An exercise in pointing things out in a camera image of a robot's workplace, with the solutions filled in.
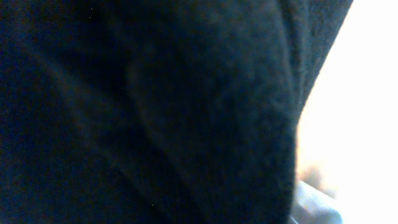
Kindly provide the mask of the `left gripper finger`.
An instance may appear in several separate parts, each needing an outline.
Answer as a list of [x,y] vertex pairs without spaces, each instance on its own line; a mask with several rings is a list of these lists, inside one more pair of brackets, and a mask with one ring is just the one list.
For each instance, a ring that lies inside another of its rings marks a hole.
[[343,224],[343,217],[333,198],[300,180],[288,224]]

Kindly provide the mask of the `black garment with tape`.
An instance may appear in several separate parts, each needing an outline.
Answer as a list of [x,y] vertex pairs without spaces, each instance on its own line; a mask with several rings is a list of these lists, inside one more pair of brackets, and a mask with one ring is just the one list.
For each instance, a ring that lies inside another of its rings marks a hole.
[[288,223],[351,1],[2,1],[2,223]]

